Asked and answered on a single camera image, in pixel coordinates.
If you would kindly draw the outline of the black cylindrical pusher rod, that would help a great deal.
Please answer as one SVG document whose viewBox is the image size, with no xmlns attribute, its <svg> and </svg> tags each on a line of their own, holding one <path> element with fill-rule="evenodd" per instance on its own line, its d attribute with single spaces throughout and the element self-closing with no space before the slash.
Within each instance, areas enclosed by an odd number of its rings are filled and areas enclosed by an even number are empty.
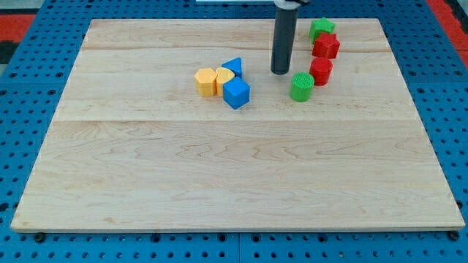
<svg viewBox="0 0 468 263">
<path fill-rule="evenodd" d="M 289 72 L 292 57 L 299 3 L 275 3 L 271 71 L 275 75 Z"/>
</svg>

